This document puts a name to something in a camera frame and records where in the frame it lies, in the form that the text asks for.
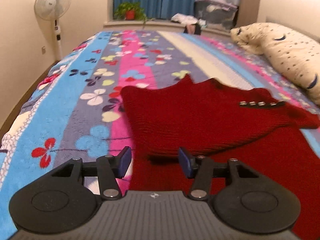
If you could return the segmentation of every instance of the wooden panel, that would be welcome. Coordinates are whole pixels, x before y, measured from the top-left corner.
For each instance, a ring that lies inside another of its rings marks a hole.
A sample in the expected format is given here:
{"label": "wooden panel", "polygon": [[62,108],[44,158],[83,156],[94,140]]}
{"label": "wooden panel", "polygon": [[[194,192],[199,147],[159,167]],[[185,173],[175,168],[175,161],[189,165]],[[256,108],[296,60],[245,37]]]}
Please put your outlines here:
{"label": "wooden panel", "polygon": [[260,0],[241,0],[236,27],[257,22]]}
{"label": "wooden panel", "polygon": [[28,89],[28,91],[23,95],[23,97],[20,99],[20,101],[16,104],[12,112],[9,114],[7,119],[4,121],[3,126],[0,128],[0,139],[4,136],[4,134],[10,130],[14,120],[16,120],[17,116],[20,113],[20,110],[25,102],[29,100],[29,98],[32,96],[33,92],[37,89],[38,84],[44,80],[44,78],[48,75],[48,72],[50,69],[57,64],[58,61],[53,63],[48,69],[44,71],[44,73],[32,84],[32,86]]}

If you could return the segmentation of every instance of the crescent moon print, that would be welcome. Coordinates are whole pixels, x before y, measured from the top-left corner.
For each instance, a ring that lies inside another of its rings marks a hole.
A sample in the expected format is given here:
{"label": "crescent moon print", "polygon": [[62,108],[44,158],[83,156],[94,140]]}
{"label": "crescent moon print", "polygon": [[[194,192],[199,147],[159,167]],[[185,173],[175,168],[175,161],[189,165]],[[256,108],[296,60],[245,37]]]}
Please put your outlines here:
{"label": "crescent moon print", "polygon": [[279,39],[274,39],[275,41],[283,41],[287,38],[287,36],[285,34],[283,34],[283,37],[282,38],[279,38]]}
{"label": "crescent moon print", "polygon": [[318,82],[318,74],[316,74],[315,79],[311,82],[310,86],[307,87],[307,89],[313,88]]}

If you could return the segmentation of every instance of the striped blanket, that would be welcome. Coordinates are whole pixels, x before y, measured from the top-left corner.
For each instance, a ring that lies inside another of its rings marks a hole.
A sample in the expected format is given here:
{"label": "striped blanket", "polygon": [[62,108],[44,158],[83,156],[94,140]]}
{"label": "striped blanket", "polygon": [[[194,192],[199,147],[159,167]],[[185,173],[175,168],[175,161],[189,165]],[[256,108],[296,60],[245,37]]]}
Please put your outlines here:
{"label": "striped blanket", "polygon": [[[313,114],[319,108],[260,56],[228,38],[170,32],[100,32],[55,65],[21,109],[0,150],[0,240],[16,228],[8,212],[12,195],[72,157],[95,161],[134,145],[126,125],[120,90],[127,85],[157,89],[191,73],[195,82],[216,77],[242,89],[265,87]],[[320,156],[318,130],[303,130]],[[119,186],[124,192],[129,168]],[[99,193],[96,178],[85,184]]]}

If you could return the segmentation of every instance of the red sweater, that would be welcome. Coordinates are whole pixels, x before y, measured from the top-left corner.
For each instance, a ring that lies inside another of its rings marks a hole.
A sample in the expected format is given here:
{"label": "red sweater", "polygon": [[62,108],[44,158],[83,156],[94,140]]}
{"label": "red sweater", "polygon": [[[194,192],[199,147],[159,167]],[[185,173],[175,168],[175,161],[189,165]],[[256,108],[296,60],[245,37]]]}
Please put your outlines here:
{"label": "red sweater", "polygon": [[[237,158],[294,192],[301,214],[293,231],[306,240],[320,236],[320,160],[299,130],[317,128],[316,115],[288,103],[240,106],[277,100],[265,89],[244,91],[215,79],[193,84],[189,76],[160,90],[124,87],[121,95],[136,143],[131,190],[187,192],[192,180],[173,158],[177,148],[215,152],[215,161]],[[224,179],[213,179],[212,194],[224,186]]]}

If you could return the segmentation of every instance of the fan pole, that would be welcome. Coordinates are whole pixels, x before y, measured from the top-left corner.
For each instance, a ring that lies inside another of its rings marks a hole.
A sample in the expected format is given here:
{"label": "fan pole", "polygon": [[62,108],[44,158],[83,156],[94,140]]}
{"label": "fan pole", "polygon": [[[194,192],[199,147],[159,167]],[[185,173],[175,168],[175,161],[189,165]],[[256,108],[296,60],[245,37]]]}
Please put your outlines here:
{"label": "fan pole", "polygon": [[58,60],[62,60],[62,46],[61,46],[61,29],[59,26],[59,20],[54,21],[54,34],[56,35],[57,44],[58,44]]}

